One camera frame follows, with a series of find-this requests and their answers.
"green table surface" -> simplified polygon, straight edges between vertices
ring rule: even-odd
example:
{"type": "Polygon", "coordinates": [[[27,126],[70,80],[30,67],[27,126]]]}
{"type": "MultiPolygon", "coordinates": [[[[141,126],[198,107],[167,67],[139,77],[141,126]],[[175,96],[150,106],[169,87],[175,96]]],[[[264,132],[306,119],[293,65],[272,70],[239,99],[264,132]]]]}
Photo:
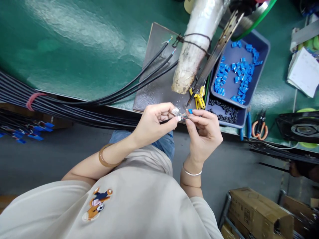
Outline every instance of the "green table surface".
{"type": "MultiPolygon", "coordinates": [[[[41,91],[93,100],[139,73],[152,22],[184,33],[188,20],[183,3],[174,0],[0,1],[0,66],[41,91]]],[[[278,114],[319,109],[319,97],[307,98],[286,83],[291,31],[304,22],[289,0],[280,0],[256,28],[271,50],[253,97],[252,120],[267,109],[269,128],[278,114]]],[[[113,106],[132,110],[134,97],[113,106]]],[[[230,127],[221,130],[238,134],[230,127]]],[[[290,145],[276,125],[267,141],[290,145]]],[[[319,147],[312,151],[319,152],[319,147]]]]}

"plastic wrap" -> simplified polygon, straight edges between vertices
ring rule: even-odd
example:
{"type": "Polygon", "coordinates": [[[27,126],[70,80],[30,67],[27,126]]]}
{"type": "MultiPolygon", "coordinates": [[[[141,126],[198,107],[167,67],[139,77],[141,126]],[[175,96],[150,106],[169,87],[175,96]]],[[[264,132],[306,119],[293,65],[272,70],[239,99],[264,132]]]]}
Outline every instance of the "plastic wrap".
{"type": "MultiPolygon", "coordinates": [[[[212,39],[218,24],[228,7],[230,0],[197,0],[193,7],[185,35],[199,33],[212,39]]],[[[191,35],[184,38],[207,51],[210,41],[201,35],[191,35]]],[[[200,62],[206,52],[194,44],[185,42],[179,57],[173,77],[172,90],[186,94],[193,83],[200,62]]]]}

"metal plate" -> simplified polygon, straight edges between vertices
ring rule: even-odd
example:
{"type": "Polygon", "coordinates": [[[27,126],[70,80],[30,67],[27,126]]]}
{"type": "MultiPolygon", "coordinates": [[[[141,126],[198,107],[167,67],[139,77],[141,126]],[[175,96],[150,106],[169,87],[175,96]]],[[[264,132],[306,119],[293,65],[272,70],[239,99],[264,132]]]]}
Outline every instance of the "metal plate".
{"type": "MultiPolygon", "coordinates": [[[[151,33],[149,37],[149,42],[147,44],[146,55],[143,63],[143,67],[149,62],[149,60],[160,50],[162,43],[167,41],[173,35],[171,43],[166,47],[162,54],[154,61],[154,63],[149,67],[149,69],[142,75],[140,81],[145,78],[151,71],[158,67],[172,52],[175,48],[172,47],[172,43],[175,41],[178,34],[166,29],[165,27],[153,23],[151,28],[151,33]]],[[[182,44],[179,43],[176,52],[174,53],[171,60],[168,62],[166,67],[169,67],[175,61],[178,60],[182,44]]],[[[142,88],[136,93],[134,100],[133,110],[138,112],[143,112],[147,105],[159,104],[163,102],[172,102],[177,108],[180,109],[181,113],[185,112],[184,106],[189,99],[189,94],[178,94],[173,92],[171,89],[173,83],[173,75],[175,69],[170,70],[157,80],[148,84],[146,87],[142,88]]],[[[192,100],[191,107],[196,108],[195,100],[192,100]]]]}

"black fan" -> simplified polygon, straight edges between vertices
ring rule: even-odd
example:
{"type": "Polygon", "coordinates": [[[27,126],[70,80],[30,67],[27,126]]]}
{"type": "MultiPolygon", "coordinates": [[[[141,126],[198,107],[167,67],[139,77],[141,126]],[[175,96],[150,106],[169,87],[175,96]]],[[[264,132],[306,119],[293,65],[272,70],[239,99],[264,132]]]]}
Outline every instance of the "black fan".
{"type": "Polygon", "coordinates": [[[319,143],[319,111],[280,114],[276,123],[285,140],[319,143]]]}

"plastic tray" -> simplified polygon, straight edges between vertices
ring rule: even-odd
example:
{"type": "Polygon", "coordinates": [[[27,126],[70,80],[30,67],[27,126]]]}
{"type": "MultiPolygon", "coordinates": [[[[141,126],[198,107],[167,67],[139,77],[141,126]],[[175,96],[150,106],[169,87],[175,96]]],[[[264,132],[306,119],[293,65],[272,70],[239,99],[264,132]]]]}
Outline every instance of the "plastic tray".
{"type": "MultiPolygon", "coordinates": [[[[227,101],[233,105],[236,105],[240,108],[247,108],[251,104],[251,100],[253,98],[253,94],[255,92],[255,89],[257,87],[260,75],[263,71],[264,64],[267,60],[268,53],[270,51],[270,43],[269,41],[264,38],[262,35],[260,35],[256,30],[253,30],[251,33],[249,33],[247,36],[245,36],[243,39],[240,40],[242,42],[242,47],[234,47],[232,48],[232,41],[229,41],[226,45],[226,48],[224,52],[221,54],[221,56],[225,57],[224,63],[231,66],[232,63],[240,62],[240,59],[242,57],[246,58],[246,62],[252,63],[253,60],[253,54],[251,52],[248,52],[246,50],[246,44],[251,44],[253,48],[256,48],[256,50],[259,52],[259,58],[257,61],[263,61],[263,63],[259,66],[255,66],[254,74],[252,77],[252,81],[249,83],[248,91],[246,92],[245,97],[245,103],[242,105],[238,102],[233,101],[231,98],[235,95],[238,95],[238,88],[240,87],[241,81],[238,83],[235,83],[235,77],[237,74],[233,72],[232,70],[228,73],[228,77],[226,79],[226,83],[222,86],[222,88],[225,89],[225,96],[222,96],[218,93],[216,93],[213,89],[214,82],[216,80],[216,75],[218,70],[215,71],[213,75],[213,82],[211,84],[211,93],[224,101],[227,101]]],[[[218,62],[218,68],[221,63],[222,57],[219,59],[218,62]]]]}
{"type": "MultiPolygon", "coordinates": [[[[206,102],[206,108],[205,110],[209,111],[210,109],[212,109],[214,111],[214,113],[216,115],[223,115],[223,116],[228,116],[225,114],[225,110],[223,108],[221,108],[220,106],[218,105],[214,105],[214,106],[211,106],[208,104],[208,99],[213,99],[213,100],[219,100],[220,102],[224,103],[224,104],[229,104],[228,102],[226,101],[223,101],[217,97],[214,97],[212,94],[210,94],[210,92],[207,92],[207,102],[206,102]]],[[[243,109],[243,108],[238,108],[238,114],[237,114],[237,122],[236,123],[228,123],[228,122],[225,122],[225,121],[222,121],[222,120],[219,120],[219,124],[220,125],[223,125],[223,126],[229,126],[229,127],[233,127],[233,128],[243,128],[245,126],[245,123],[246,123],[246,115],[247,115],[247,109],[243,109]]]]}

